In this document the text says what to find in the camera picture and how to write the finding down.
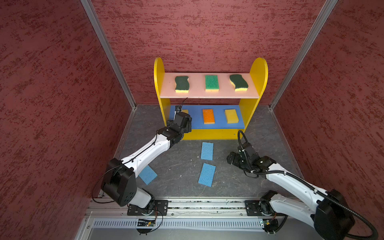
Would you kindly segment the orange sponge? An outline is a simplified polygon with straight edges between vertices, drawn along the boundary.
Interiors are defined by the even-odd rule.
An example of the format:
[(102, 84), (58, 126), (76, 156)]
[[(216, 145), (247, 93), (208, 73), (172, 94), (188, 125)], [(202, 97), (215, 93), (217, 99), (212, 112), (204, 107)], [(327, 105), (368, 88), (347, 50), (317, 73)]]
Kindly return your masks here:
[(205, 125), (215, 124), (215, 116), (213, 109), (203, 109), (203, 122)]

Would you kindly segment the dark green wavy sponge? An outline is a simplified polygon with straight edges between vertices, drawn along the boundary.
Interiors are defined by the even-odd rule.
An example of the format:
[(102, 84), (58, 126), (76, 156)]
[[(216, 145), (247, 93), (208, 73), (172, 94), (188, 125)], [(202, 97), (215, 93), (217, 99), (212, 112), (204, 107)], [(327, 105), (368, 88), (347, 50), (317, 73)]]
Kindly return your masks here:
[(188, 76), (176, 76), (175, 77), (175, 92), (176, 93), (188, 93), (190, 90), (189, 77)]
[(230, 82), (235, 88), (236, 92), (244, 92), (249, 88), (247, 81), (240, 74), (230, 75)]

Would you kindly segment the bright green rectangular sponge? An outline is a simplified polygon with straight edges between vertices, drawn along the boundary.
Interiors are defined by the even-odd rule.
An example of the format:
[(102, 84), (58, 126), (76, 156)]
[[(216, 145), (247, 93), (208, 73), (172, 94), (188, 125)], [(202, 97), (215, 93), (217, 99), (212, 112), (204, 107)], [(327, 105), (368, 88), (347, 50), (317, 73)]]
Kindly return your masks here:
[(220, 89), (217, 75), (205, 75), (206, 92), (218, 92)]

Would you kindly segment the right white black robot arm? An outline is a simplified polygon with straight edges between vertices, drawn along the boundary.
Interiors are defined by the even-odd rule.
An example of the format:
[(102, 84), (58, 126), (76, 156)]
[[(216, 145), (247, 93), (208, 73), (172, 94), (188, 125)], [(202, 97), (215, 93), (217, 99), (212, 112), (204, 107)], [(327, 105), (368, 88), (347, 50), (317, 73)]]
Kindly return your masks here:
[(264, 216), (282, 214), (295, 218), (313, 227), (324, 240), (343, 240), (355, 224), (341, 193), (336, 190), (328, 192), (304, 181), (272, 158), (260, 157), (249, 143), (239, 146), (236, 152), (230, 152), (227, 162), (245, 173), (279, 185), (296, 197), (296, 200), (291, 200), (275, 191), (268, 191), (256, 208)]

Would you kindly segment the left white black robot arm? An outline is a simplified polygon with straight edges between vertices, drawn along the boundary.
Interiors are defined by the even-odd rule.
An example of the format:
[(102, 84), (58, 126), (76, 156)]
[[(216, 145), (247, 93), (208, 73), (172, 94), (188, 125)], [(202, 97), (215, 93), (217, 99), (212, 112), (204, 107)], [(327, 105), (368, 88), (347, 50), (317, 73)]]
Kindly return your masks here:
[(179, 143), (184, 134), (191, 131), (192, 117), (184, 112), (176, 112), (174, 119), (157, 130), (153, 139), (142, 148), (121, 160), (110, 160), (101, 183), (103, 192), (121, 207), (133, 205), (143, 215), (152, 214), (155, 211), (155, 197), (138, 188), (136, 178), (156, 157)]

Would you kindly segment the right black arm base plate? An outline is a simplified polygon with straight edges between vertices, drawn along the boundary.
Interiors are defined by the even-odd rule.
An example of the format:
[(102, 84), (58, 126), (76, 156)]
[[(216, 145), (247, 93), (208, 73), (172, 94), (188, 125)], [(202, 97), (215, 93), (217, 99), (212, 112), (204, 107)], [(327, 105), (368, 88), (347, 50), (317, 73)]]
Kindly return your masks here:
[(270, 204), (264, 200), (247, 200), (245, 201), (245, 209), (247, 212), (247, 216), (271, 216), (275, 214)]

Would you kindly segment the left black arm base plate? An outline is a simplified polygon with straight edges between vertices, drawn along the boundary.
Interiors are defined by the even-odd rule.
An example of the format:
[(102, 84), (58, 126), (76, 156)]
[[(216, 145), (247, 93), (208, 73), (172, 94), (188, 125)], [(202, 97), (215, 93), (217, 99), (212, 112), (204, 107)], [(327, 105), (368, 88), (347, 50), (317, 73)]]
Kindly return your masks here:
[(129, 205), (128, 216), (155, 216), (167, 215), (169, 201), (167, 200), (151, 200), (145, 208), (135, 205)]

